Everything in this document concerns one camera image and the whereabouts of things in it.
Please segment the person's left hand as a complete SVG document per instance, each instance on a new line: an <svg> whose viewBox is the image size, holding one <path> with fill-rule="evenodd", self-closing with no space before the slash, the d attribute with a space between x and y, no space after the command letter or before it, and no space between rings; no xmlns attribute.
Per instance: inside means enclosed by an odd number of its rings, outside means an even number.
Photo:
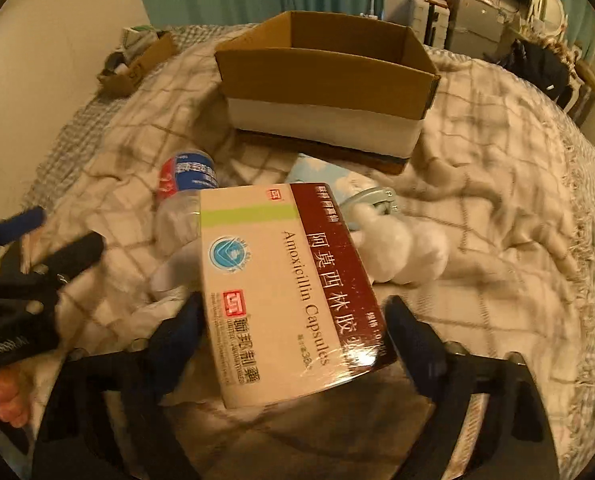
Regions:
<svg viewBox="0 0 595 480"><path fill-rule="evenodd" d="M0 368L0 420L14 428L30 419L28 385L18 364Z"/></svg>

